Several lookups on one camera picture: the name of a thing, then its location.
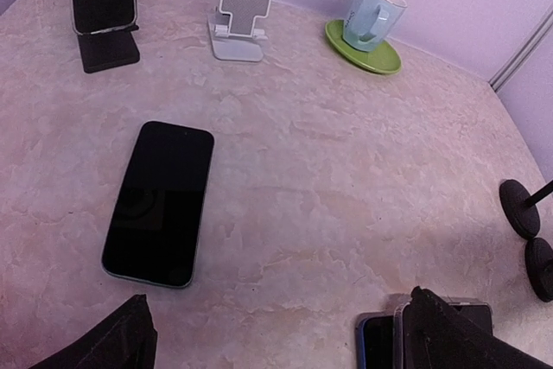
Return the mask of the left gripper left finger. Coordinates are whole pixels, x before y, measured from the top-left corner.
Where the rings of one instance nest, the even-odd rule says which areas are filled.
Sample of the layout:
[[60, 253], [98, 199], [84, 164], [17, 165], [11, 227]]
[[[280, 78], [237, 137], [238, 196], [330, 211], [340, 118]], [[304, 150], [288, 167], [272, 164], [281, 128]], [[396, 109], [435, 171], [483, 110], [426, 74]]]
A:
[[147, 296], [134, 295], [74, 343], [35, 368], [152, 368], [158, 333]]

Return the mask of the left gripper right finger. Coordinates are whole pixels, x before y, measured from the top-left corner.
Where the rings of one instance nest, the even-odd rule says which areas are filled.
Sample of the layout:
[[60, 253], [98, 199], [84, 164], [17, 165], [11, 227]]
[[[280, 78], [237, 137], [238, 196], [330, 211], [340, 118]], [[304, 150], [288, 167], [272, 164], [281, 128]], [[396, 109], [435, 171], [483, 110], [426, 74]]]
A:
[[548, 368], [549, 365], [488, 334], [438, 295], [411, 291], [410, 355], [415, 368]]

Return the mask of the black folding phone stand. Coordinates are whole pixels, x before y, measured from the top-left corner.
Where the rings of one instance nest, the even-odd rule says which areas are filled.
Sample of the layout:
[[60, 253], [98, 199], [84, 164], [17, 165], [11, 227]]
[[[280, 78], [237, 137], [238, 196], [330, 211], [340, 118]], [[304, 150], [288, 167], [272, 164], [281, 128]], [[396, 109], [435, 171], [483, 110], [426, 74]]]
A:
[[140, 53], [132, 32], [139, 30], [137, 25], [96, 35], [78, 35], [79, 52], [85, 73], [135, 64], [140, 61]]

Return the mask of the white folding phone stand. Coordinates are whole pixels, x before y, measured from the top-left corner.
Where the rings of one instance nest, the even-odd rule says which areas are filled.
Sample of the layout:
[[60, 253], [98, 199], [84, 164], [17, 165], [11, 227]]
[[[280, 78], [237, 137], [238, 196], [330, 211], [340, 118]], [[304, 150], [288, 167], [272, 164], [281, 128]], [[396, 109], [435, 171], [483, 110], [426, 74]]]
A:
[[224, 61], [261, 61], [264, 52], [260, 42], [268, 37], [256, 22], [269, 15], [271, 1], [219, 0], [207, 15], [213, 56]]

